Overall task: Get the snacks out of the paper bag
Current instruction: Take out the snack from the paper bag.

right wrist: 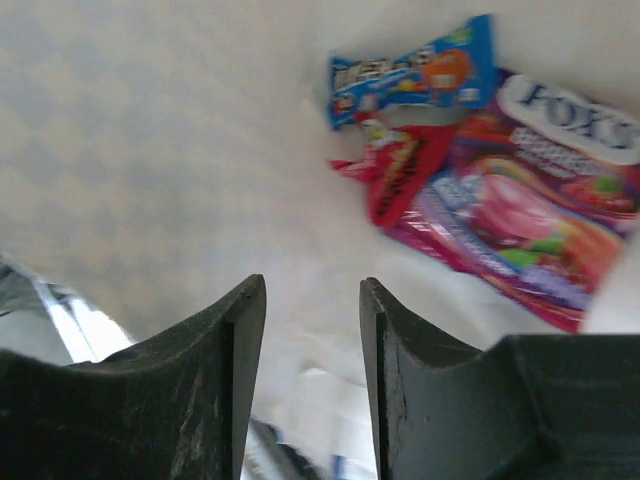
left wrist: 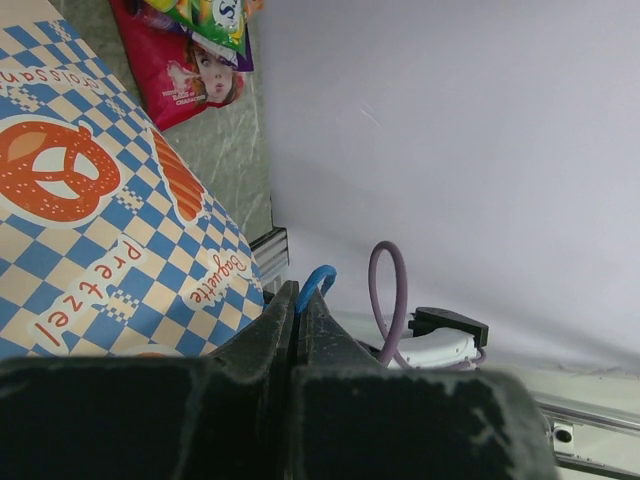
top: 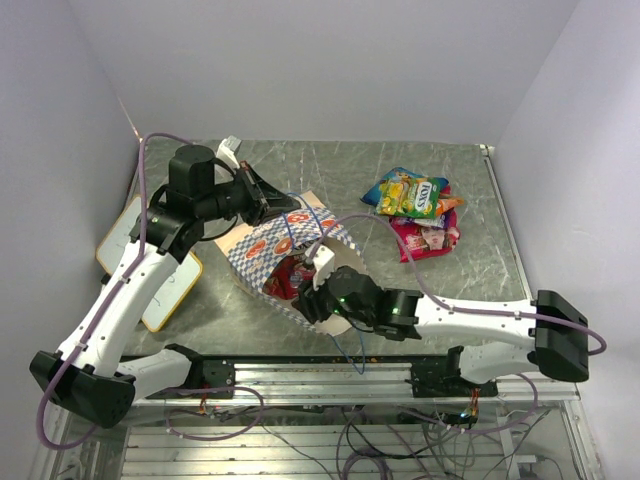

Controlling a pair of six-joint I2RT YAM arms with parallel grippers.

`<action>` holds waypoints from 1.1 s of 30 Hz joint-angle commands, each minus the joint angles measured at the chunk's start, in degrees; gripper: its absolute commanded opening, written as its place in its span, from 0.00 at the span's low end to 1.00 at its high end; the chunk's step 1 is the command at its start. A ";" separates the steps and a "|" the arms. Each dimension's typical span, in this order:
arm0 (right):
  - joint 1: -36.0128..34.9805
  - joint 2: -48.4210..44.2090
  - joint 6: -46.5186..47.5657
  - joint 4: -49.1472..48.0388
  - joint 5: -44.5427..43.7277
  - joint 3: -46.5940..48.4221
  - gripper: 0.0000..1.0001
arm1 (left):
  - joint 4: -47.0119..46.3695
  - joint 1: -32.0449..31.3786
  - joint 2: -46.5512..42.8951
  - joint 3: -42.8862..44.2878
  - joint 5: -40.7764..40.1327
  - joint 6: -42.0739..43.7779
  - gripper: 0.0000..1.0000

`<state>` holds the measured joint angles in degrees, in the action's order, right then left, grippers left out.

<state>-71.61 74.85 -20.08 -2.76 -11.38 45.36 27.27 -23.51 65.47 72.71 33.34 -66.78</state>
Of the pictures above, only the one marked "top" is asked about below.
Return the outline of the blue checkered paper bag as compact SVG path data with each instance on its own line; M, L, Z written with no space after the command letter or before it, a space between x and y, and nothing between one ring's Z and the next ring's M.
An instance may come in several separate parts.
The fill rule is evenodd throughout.
M299 330L336 338L352 329L348 320L333 314L324 322L311 324L294 307L297 298L282 300L263 292L266 280L285 257L304 256L317 241L334 252L335 267L366 271L361 248L344 226L333 225L336 216L313 192L295 194L292 198L300 202L300 209L257 227L236 226L215 244L225 255L237 283L247 293L273 307Z

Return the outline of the magenta candy packet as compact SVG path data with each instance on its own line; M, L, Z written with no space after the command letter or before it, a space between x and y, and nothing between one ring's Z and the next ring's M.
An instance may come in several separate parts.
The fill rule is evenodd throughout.
M314 274L315 268L305 263L303 255L287 256L266 280L263 292L282 300L293 300L298 297L301 283L312 279Z

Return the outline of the red chips bag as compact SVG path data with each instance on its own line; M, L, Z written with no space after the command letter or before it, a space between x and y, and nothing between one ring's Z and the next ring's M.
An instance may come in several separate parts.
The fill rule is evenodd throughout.
M414 260L434 258L453 251L461 233L454 208L439 217L437 226L423 226L412 219L392 217L389 220Z

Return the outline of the green yellow candy packet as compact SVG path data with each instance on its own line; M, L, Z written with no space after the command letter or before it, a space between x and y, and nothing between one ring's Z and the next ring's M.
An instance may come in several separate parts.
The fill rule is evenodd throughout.
M444 183L434 177L390 180L376 205L376 212L412 219L436 218L437 200L446 197L443 188Z

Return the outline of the purple snack packet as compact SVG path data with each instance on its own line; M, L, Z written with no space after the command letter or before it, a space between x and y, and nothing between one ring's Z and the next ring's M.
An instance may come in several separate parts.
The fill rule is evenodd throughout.
M414 222L417 225L420 225L421 227L444 229L448 225L448 217L446 214L442 214L433 219L428 219L428 218L415 219Z

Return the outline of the orange snack packet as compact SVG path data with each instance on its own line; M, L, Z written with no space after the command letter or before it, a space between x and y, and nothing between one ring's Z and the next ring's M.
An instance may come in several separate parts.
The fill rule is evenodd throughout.
M464 199L457 196L440 197L436 203L435 215L441 216L464 204Z

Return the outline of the blue snack bag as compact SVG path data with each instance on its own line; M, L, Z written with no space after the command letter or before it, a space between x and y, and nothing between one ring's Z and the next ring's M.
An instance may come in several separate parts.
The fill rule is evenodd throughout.
M382 178L360 198L360 200L367 205L376 206L383 193L386 191L387 183L390 180L408 180L421 177L422 174L412 172L403 167L395 167L383 175Z

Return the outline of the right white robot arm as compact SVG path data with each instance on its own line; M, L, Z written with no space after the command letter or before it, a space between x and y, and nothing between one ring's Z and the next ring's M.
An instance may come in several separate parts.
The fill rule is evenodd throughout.
M368 275L344 266L320 286L304 281L293 305L311 324L338 316L388 340L480 338L479 346L448 351L440 380L455 396L511 374L539 372L569 383L589 378L588 322L551 290L539 291L532 301L431 299L416 290L380 287Z

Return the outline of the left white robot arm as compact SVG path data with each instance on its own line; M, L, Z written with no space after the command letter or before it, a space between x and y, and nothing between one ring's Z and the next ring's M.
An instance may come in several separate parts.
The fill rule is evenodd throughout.
M299 206L246 162L221 159L203 145L179 147L168 162L167 183L141 197L122 263L85 318L55 352L33 357L29 370L43 391L37 425L44 425L48 404L111 428L141 398L171 390L196 395L204 383L200 354L172 344L124 362L129 336L194 245L206 240L206 223L242 220L255 227Z

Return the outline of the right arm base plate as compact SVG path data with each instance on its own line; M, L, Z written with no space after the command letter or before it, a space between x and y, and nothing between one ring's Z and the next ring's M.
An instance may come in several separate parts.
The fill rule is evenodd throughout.
M498 395L496 381L472 384L451 373L444 356L425 357L412 363L407 383L411 386L414 398L470 398L473 392L478 393L481 398Z

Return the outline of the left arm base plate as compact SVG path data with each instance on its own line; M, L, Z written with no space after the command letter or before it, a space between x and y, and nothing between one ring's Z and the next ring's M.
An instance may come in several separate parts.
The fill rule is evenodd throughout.
M185 390L219 389L217 393L207 393L211 398L230 399L232 393L228 388L235 385L235 368L228 361L218 357L205 356L190 367L186 380L179 386L169 387L164 393L169 395L185 395Z

